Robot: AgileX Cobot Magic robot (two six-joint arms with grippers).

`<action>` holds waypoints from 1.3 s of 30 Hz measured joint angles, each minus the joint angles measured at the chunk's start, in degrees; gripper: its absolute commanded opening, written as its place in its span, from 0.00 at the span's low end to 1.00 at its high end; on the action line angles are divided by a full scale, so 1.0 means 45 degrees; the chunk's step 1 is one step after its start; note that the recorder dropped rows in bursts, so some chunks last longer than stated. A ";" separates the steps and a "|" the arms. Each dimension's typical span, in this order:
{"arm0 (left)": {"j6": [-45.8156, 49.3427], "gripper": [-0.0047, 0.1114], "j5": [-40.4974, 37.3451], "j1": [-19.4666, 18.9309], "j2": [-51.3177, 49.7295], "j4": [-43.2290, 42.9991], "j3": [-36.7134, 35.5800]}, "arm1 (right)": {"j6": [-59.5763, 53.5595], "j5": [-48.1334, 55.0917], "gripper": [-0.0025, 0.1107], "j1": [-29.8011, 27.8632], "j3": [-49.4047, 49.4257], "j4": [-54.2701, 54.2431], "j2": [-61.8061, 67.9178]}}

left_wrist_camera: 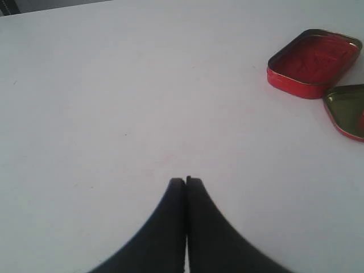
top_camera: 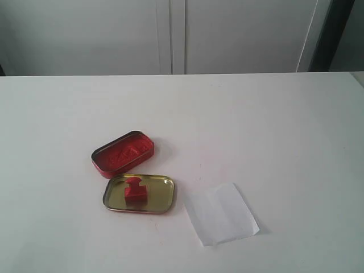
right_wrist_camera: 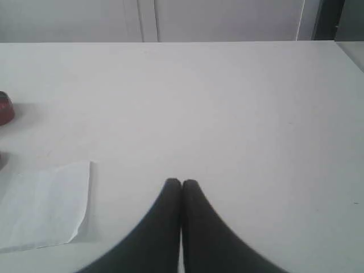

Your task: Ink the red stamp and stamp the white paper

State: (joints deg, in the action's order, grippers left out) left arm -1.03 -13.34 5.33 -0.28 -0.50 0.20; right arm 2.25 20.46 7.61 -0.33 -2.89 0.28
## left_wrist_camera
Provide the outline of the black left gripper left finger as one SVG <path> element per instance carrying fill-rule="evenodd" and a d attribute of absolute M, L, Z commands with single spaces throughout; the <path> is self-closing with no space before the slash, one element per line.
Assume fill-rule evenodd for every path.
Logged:
<path fill-rule="evenodd" d="M 146 223 L 121 249 L 92 272 L 184 272 L 186 188 L 173 178 Z"/>

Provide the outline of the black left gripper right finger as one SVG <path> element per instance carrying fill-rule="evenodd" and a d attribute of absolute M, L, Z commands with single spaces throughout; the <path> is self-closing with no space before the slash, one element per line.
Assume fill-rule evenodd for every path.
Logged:
<path fill-rule="evenodd" d="M 186 191 L 190 272 L 289 272 L 231 226 L 201 179 L 188 176 Z"/>

